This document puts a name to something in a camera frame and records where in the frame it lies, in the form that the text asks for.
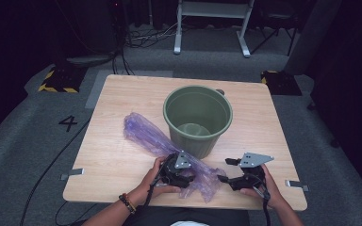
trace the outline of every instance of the translucent plastic bag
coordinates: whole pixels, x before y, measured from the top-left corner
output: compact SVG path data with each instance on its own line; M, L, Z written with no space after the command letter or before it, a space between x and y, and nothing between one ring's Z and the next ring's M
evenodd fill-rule
M132 112L124 119L124 136L156 156L167 156L182 151L154 124L135 112ZM181 190L180 198L185 199L194 190L198 189L201 191L204 201L210 202L221 185L217 175L225 176L225 171L223 169L213 169L188 153L185 156L191 163L190 171L185 171L185 173L192 173L195 175L195 179L187 188Z

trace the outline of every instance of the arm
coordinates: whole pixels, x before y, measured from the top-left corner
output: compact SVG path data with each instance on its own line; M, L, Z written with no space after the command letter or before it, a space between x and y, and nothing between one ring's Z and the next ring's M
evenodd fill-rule
M274 179L272 179L272 175L267 167L262 165L262 168L266 173L266 186L271 195L269 207L277 213L282 225L304 225L292 207L290 207L289 203L281 195L277 184ZM253 189L243 188L240 192L248 196L259 198L258 194Z
M146 197L148 195L149 185L154 181L155 176L158 173L161 162L163 162L165 157L159 157L155 160L154 166L149 169L143 178L142 182L134 188L132 191L128 193L128 199L130 202L137 207L138 205L144 204L146 201ZM154 192L152 194L152 198L157 197L161 193L179 193L180 188L176 186L163 186L163 187L155 187ZM127 209L125 204L118 200L113 204L90 218L83 225L123 225L125 220L130 215L130 211Z

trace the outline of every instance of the black chair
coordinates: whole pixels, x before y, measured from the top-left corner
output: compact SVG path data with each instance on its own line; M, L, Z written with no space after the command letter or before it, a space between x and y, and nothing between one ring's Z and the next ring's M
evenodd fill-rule
M312 0L305 0L300 6L295 6L287 0L258 0L255 5L258 11L256 25L262 32L264 27L272 28L274 31L267 38L265 37L251 54L266 43L273 35L278 35L280 29L285 29L291 39L287 54L287 56L289 56L296 32L302 25L301 20L306 16L306 13L309 12L307 8L311 6L311 1ZM290 29L293 29L292 35L288 32Z

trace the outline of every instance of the light wood table surface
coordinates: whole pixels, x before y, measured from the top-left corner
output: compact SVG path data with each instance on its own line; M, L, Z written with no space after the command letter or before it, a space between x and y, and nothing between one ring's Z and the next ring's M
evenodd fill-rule
M233 121L203 162L225 170L229 178L242 170L225 164L225 158L242 158L260 153L274 157L267 163L282 195L294 210L307 207L300 188L285 186L285 180L299 181L281 124L266 85L198 79L110 75L104 84L73 169L84 174L69 177L63 192L70 202L115 202L118 196L140 183L156 156L123 136L123 120L131 112L140 113L167 137L169 128L162 108L174 89L203 85L222 89L233 107ZM163 194L150 205L227 209L262 209L261 201L233 191L222 184L212 201L205 203L199 190L186 199Z

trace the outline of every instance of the bracelet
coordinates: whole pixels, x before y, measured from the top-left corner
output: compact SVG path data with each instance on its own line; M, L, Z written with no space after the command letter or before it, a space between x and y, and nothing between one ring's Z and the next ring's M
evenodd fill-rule
M130 213L132 215L135 214L135 212L137 211L137 209L134 207L134 205L131 203L131 201L128 199L128 196L126 193L123 193L123 195L119 196L119 200L121 200L125 206L127 207L127 209L130 211Z

